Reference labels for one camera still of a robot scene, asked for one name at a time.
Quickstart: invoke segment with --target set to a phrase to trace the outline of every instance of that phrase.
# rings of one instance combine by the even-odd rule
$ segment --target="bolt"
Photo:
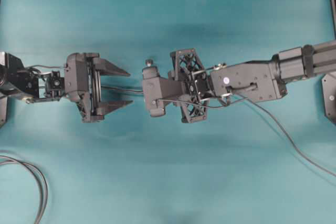
[[[230,83],[229,77],[224,77],[223,81],[226,85],[228,85]]]
[[[147,67],[150,67],[151,65],[153,65],[153,60],[147,59],[145,63],[147,65]]]

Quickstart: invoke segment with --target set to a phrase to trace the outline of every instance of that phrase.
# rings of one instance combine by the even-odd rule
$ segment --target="teal surface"
[[[171,51],[195,47],[203,64],[267,60],[332,40],[329,0],[2,0],[0,49],[25,65],[62,65],[99,52],[141,85],[147,58],[162,76]],[[323,114],[321,78],[263,103],[313,160],[336,170],[336,127]],[[106,92],[105,98],[115,97]],[[11,101],[1,153],[37,164],[50,185],[42,223],[334,223],[336,179],[307,164],[248,104],[182,124],[153,119],[143,98],[97,124],[67,100]],[[20,167],[0,168],[0,223],[33,223],[38,190]]]

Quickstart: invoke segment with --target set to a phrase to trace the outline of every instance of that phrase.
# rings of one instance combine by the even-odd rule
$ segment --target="metal bracket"
[[[7,97],[0,98],[0,128],[7,121],[7,108],[8,108],[7,105],[8,105],[8,98]]]
[[[322,87],[326,117],[336,124],[336,72],[323,77]]]
[[[332,21],[334,24],[334,32],[336,37],[336,1],[330,0]],[[336,124],[336,72],[326,74],[322,78],[324,112],[326,117]]]

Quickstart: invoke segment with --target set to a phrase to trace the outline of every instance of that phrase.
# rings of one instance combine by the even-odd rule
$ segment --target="mounting plate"
[[[323,77],[322,87],[326,117],[336,124],[336,72]]]

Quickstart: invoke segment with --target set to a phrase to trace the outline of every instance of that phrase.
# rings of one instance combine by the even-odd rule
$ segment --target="gripper jaw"
[[[132,101],[101,101],[100,76],[130,76],[97,53],[75,53],[68,57],[65,70],[65,94],[77,104],[83,122],[104,120],[108,113]]]

